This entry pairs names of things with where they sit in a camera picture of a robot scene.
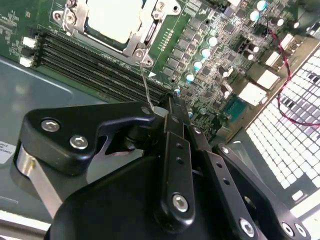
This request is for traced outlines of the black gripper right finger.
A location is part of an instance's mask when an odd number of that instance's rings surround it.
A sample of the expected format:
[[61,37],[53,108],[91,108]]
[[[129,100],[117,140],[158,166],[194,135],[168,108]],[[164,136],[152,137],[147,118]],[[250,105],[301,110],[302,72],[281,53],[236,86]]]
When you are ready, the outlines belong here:
[[226,240],[309,240],[311,235],[284,203],[226,145],[211,147],[191,124],[185,101],[173,95],[184,123],[191,163],[203,176],[206,204],[217,201],[216,220]]

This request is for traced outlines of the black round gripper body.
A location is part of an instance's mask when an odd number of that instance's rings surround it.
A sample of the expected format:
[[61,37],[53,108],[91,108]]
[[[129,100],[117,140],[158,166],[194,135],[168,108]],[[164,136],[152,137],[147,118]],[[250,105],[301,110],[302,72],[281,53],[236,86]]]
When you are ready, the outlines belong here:
[[171,233],[155,217],[161,162],[140,157],[69,196],[48,240],[239,240],[207,180],[194,173],[195,219]]

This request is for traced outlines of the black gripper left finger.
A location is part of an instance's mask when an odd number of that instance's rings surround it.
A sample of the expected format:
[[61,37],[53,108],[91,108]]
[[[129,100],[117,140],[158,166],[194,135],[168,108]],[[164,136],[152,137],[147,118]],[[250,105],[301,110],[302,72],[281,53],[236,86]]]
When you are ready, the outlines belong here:
[[135,149],[161,162],[159,217],[190,222],[195,212],[191,148],[172,93],[154,108],[127,101],[31,110],[22,120],[14,163],[55,217],[63,202],[87,185],[95,157]]

